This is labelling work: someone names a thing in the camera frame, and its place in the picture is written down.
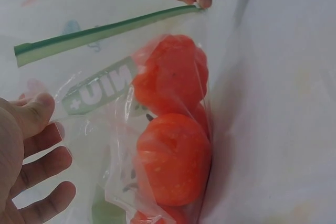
plastic bag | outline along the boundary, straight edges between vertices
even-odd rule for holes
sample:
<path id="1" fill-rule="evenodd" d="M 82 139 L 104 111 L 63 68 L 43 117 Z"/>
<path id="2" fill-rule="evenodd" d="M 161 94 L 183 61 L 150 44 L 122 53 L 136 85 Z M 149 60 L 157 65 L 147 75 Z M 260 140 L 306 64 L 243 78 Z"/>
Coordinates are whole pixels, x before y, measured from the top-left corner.
<path id="1" fill-rule="evenodd" d="M 21 78 L 23 82 L 28 79 L 28 90 L 20 97 L 41 91 L 54 95 L 53 118 L 67 129 L 64 143 L 75 165 L 90 177 L 85 187 L 92 193 L 86 193 L 81 207 L 92 204 L 87 221 L 99 221 L 94 216 L 102 218 L 103 208 L 118 213 L 122 208 L 133 218 L 132 223 L 141 223 L 145 217 L 153 223 L 184 223 L 187 219 L 196 223 L 211 161 L 205 21 L 206 15 L 198 7 L 181 6 L 15 47 Z M 82 54 L 88 44 L 102 39 L 109 41 L 110 54 L 94 61 Z M 41 72 L 34 73 L 34 69 L 46 69 L 49 75 L 51 65 L 56 67 L 54 71 L 62 69 L 62 75 L 36 78 Z M 156 136 L 158 140 L 173 141 L 153 144 L 157 155 L 165 157 L 161 162 L 168 163 L 157 171 L 159 177 L 176 176 L 166 189 L 180 186 L 175 189 L 175 199 L 169 199 L 168 193 L 158 198 L 158 188 L 153 190 L 151 180 L 157 179 L 153 172 L 161 168 L 145 172 L 145 157 L 139 153 L 147 151 L 136 149 L 137 141 L 139 145 L 146 142 L 146 134 L 151 135 L 151 125 L 153 132 L 166 127 L 165 135 Z M 185 138 L 185 144 L 176 142 L 179 137 Z M 162 144 L 173 149 L 162 149 Z M 176 154 L 168 155 L 174 148 Z M 102 190 L 104 199 L 97 196 Z"/>

